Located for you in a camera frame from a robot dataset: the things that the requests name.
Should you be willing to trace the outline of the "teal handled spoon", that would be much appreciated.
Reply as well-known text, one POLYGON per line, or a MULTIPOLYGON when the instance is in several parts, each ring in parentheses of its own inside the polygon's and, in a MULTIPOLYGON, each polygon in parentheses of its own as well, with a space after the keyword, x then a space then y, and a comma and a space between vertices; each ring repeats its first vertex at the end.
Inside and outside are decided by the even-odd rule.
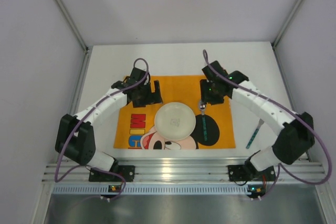
POLYGON ((207 137, 207 127, 206 127, 206 118, 205 118, 206 104, 202 100, 199 100, 199 102, 198 102, 198 108, 199 108, 199 110, 201 112, 204 141, 207 142, 208 141, 208 137, 207 137))

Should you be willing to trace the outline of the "orange Mickey Mouse placemat cloth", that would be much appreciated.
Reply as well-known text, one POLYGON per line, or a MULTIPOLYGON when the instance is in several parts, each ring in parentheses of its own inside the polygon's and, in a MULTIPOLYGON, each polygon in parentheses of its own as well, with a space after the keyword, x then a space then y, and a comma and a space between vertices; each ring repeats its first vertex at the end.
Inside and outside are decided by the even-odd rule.
POLYGON ((119 112, 114 148, 133 150, 201 150, 235 148, 232 113, 229 101, 206 106, 205 118, 208 141, 204 141, 201 112, 200 80, 204 76, 155 76, 160 82, 162 104, 134 108, 132 104, 119 112), (180 141, 166 140, 158 134, 154 118, 162 105, 180 102, 189 106, 196 117, 194 131, 180 141))

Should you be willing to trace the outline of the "cream round plate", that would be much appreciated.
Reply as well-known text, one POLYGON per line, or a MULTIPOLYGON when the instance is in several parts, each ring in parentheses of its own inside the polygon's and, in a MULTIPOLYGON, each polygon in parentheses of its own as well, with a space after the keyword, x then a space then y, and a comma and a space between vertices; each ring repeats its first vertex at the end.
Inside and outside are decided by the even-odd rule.
POLYGON ((186 104, 171 102, 159 108, 154 118, 154 126, 158 134, 166 140, 180 141, 194 131, 196 117, 186 104))

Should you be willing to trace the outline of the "teal handled fork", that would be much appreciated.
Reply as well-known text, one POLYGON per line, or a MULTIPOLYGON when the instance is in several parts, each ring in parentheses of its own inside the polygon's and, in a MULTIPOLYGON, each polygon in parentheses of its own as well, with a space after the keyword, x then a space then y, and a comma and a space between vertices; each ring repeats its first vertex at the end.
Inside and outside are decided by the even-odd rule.
POLYGON ((258 125, 257 125, 257 127, 255 128, 255 130, 254 130, 254 132, 253 132, 251 138, 249 139, 249 141, 248 141, 248 143, 247 143, 247 145, 246 145, 246 149, 249 149, 249 148, 251 147, 251 145, 252 145, 252 143, 253 143, 255 137, 257 136, 257 134, 258 134, 258 132, 259 132, 259 130, 260 130, 260 128, 262 127, 263 124, 264 124, 264 121, 263 121, 262 119, 260 119, 260 120, 258 121, 258 125))

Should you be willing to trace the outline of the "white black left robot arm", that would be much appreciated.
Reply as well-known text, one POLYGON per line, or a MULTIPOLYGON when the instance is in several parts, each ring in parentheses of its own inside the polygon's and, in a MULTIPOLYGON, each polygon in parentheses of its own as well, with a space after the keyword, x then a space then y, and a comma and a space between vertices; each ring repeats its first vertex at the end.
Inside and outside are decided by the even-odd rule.
POLYGON ((115 82, 98 101, 75 115, 64 115, 59 124, 55 150, 59 153, 57 168, 65 156, 80 166, 116 172, 118 161, 97 149, 95 129, 112 114, 132 103, 134 108, 162 103, 160 83, 148 71, 133 67, 123 81, 115 82))

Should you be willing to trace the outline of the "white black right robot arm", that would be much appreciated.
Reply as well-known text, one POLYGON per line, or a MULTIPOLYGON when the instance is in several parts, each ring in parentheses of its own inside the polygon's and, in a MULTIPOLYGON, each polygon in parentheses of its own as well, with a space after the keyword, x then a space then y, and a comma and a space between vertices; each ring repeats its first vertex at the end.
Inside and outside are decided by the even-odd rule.
POLYGON ((297 114, 275 105, 246 75, 240 71, 227 73, 218 61, 204 67, 202 72, 205 75, 200 81, 203 103, 217 105, 228 97, 260 118, 277 137, 273 145, 257 151, 245 161, 243 168, 248 176, 256 177, 281 163, 291 165, 314 146, 313 118, 309 113, 297 114))

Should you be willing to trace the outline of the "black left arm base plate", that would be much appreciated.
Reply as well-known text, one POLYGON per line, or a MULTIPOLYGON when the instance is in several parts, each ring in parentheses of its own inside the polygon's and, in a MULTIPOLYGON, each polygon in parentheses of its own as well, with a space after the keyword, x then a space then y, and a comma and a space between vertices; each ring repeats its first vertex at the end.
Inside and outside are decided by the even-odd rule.
MULTIPOLYGON (((133 165, 117 165, 115 168, 112 168, 110 172, 116 173, 122 176, 126 182, 132 182, 135 176, 135 166, 133 165)), ((97 171, 95 169, 90 169, 89 175, 90 182, 121 182, 122 179, 116 175, 109 175, 97 171)))

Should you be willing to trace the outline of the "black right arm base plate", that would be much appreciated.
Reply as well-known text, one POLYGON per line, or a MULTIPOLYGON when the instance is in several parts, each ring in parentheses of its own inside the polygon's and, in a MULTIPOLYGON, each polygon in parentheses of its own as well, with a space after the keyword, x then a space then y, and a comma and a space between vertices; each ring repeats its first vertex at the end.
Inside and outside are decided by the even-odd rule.
POLYGON ((273 182, 276 178, 274 167, 256 172, 256 174, 248 173, 243 165, 228 165, 229 181, 238 185, 245 185, 248 182, 273 182))

